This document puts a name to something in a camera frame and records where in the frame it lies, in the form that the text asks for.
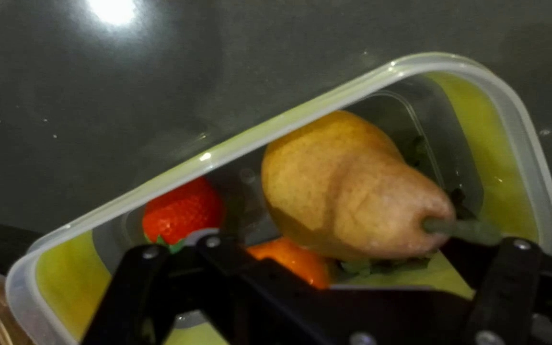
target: plastic container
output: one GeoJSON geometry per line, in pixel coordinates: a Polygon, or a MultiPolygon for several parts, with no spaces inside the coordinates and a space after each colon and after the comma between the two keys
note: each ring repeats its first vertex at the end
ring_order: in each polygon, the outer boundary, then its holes
{"type": "MultiPolygon", "coordinates": [[[[122,253],[144,242],[142,206],[200,175],[224,198],[244,196],[236,228],[248,244],[276,236],[265,212],[263,146],[318,117],[347,108],[379,125],[407,150],[425,147],[418,169],[466,208],[552,254],[552,180],[528,113],[515,92],[477,63],[443,53],[403,57],[252,127],[85,216],[44,236],[11,269],[6,294],[37,345],[77,343],[122,253]]],[[[423,284],[464,296],[472,291],[442,255],[427,269],[353,283],[423,284]]],[[[169,344],[223,343],[197,313],[182,316],[169,344]]]]}

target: metal screw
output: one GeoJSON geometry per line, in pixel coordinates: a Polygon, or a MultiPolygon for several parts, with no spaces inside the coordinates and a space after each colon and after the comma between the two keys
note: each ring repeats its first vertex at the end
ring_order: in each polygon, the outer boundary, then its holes
{"type": "Polygon", "coordinates": [[[219,247],[219,245],[221,245],[221,239],[216,236],[212,236],[206,240],[206,245],[208,248],[219,247]]]}
{"type": "Polygon", "coordinates": [[[521,249],[522,251],[527,251],[527,249],[530,249],[532,247],[532,245],[526,240],[517,239],[515,240],[514,244],[515,247],[521,249]]]}
{"type": "Polygon", "coordinates": [[[159,247],[156,245],[151,245],[149,248],[147,248],[144,253],[142,253],[142,257],[146,260],[150,260],[154,257],[159,255],[159,247]]]}
{"type": "Polygon", "coordinates": [[[476,333],[475,340],[477,345],[505,345],[500,336],[488,330],[476,333]]]}
{"type": "Polygon", "coordinates": [[[350,337],[350,345],[376,345],[374,337],[366,332],[355,332],[350,337]]]}

